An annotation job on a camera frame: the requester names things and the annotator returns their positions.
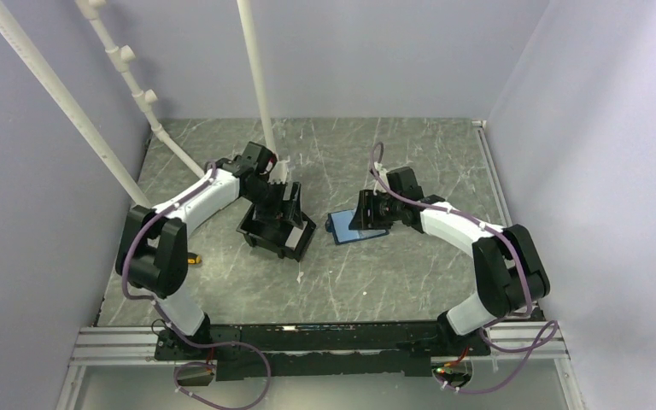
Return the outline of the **blue leather card holder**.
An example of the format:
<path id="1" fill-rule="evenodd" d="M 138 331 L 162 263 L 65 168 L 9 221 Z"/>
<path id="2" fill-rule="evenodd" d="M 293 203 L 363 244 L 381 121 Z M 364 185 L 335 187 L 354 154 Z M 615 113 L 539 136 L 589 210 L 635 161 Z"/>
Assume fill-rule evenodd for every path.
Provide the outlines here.
<path id="1" fill-rule="evenodd" d="M 352 209 L 332 212 L 327 215 L 325 230 L 332 235 L 335 245 L 355 243 L 375 237 L 387 236 L 388 230 L 353 230 L 349 223 L 354 217 Z"/>

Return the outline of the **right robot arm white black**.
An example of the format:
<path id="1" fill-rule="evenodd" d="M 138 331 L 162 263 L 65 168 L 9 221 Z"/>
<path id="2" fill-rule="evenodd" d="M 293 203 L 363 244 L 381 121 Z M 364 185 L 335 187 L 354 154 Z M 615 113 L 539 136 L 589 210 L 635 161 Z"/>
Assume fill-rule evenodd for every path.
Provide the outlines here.
<path id="1" fill-rule="evenodd" d="M 470 333 L 512 315 L 529 316 L 533 304 L 549 294 L 550 281 L 526 227 L 491 224 L 425 195 L 410 167 L 387 171 L 374 163 L 370 174 L 375 185 L 360 191 L 351 229 L 388 230 L 401 222 L 472 258 L 474 291 L 438 318 L 441 351 L 458 354 Z"/>

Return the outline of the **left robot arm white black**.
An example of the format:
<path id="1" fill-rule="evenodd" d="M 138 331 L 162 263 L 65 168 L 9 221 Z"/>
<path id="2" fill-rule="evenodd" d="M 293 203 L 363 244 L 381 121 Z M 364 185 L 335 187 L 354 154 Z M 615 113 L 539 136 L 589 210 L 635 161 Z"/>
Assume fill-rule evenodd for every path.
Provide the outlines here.
<path id="1" fill-rule="evenodd" d="M 153 208 L 136 205 L 127 215 L 115 261 L 129 300 L 151 302 L 176 332 L 178 348 L 191 359 L 211 347 L 209 317 L 190 297 L 188 240 L 194 230 L 237 199 L 249 201 L 238 225 L 248 246 L 300 261 L 316 230 L 302 211 L 302 186 L 279 180 L 278 158 L 250 142 L 232 159 L 209 162 L 205 175 Z"/>

